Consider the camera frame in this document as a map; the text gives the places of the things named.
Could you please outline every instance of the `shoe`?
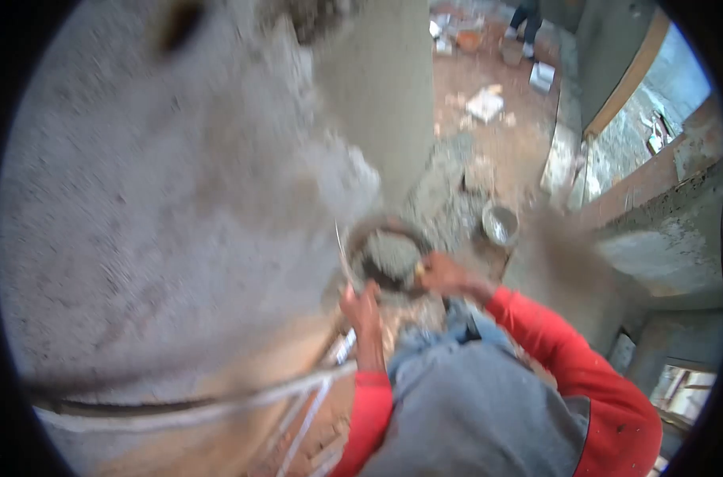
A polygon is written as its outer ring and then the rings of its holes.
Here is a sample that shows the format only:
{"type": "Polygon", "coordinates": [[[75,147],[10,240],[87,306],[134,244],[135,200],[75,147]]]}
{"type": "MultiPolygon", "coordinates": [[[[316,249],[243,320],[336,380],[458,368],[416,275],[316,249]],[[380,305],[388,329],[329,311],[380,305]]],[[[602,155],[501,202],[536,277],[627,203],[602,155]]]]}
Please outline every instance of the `shoe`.
{"type": "Polygon", "coordinates": [[[534,57],[534,45],[530,43],[523,43],[523,56],[529,59],[534,57]]]}

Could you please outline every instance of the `cement mortar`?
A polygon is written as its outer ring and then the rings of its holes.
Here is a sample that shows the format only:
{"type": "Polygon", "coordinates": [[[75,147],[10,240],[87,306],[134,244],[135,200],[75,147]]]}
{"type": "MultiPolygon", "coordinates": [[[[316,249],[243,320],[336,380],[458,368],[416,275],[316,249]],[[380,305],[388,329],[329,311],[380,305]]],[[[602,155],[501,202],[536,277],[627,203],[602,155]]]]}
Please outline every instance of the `cement mortar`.
{"type": "Polygon", "coordinates": [[[405,281],[420,258],[414,242],[396,234],[377,232],[367,240],[365,255],[394,281],[405,281]]]}

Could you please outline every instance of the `red sleeve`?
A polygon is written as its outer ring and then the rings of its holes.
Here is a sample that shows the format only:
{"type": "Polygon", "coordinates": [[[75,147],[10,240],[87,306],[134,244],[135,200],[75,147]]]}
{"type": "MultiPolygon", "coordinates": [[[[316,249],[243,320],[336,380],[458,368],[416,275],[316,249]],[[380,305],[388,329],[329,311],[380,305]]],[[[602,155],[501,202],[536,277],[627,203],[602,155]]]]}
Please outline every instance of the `red sleeve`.
{"type": "Polygon", "coordinates": [[[500,287],[486,310],[552,373],[562,396],[590,399],[590,424],[575,476],[650,472],[661,448],[661,418],[637,386],[563,318],[519,293],[500,287]]]}
{"type": "Polygon", "coordinates": [[[356,390],[348,442],[329,477],[352,477],[380,446],[388,427],[394,396],[385,372],[356,373],[356,390]]]}

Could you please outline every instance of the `construction worker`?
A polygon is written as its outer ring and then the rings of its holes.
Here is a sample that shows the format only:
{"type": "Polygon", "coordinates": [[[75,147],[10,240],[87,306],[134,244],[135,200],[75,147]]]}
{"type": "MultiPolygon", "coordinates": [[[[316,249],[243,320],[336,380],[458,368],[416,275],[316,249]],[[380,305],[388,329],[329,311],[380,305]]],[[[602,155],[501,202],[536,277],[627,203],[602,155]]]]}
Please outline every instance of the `construction worker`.
{"type": "Polygon", "coordinates": [[[536,32],[541,27],[541,11],[539,10],[539,0],[523,0],[520,6],[516,8],[509,27],[505,31],[505,38],[518,38],[518,28],[520,24],[526,22],[526,30],[523,33],[523,56],[534,59],[534,41],[536,40],[536,32]]]}
{"type": "Polygon", "coordinates": [[[496,324],[449,299],[449,330],[419,339],[405,333],[399,344],[408,349],[396,351],[386,373],[379,288],[369,282],[359,296],[347,288],[340,305],[358,337],[358,371],[348,443],[333,477],[650,472],[661,445],[657,412],[575,329],[443,253],[423,264],[424,289],[483,304],[496,324]],[[516,358],[497,325],[547,368],[557,389],[516,358]]]}

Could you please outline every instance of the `bucket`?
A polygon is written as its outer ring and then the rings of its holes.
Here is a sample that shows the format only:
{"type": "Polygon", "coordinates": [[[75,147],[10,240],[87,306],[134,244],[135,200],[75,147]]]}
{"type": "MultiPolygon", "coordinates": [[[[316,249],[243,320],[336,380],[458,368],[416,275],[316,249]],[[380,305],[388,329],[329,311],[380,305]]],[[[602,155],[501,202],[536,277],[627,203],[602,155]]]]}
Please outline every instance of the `bucket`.
{"type": "Polygon", "coordinates": [[[433,251],[433,244],[423,233],[420,227],[408,222],[397,215],[371,215],[361,219],[350,230],[346,230],[340,237],[343,253],[340,260],[341,265],[354,290],[360,292],[364,289],[368,279],[374,279],[380,286],[380,300],[382,301],[402,301],[402,299],[414,300],[423,296],[426,292],[417,288],[403,288],[401,283],[386,280],[381,277],[369,264],[365,264],[363,270],[355,270],[354,262],[360,253],[364,252],[367,246],[367,240],[375,235],[378,231],[389,234],[400,235],[412,241],[421,256],[425,256],[433,251]]]}
{"type": "Polygon", "coordinates": [[[483,206],[481,214],[483,232],[493,243],[510,247],[518,238],[518,216],[503,205],[489,201],[483,206]]]}

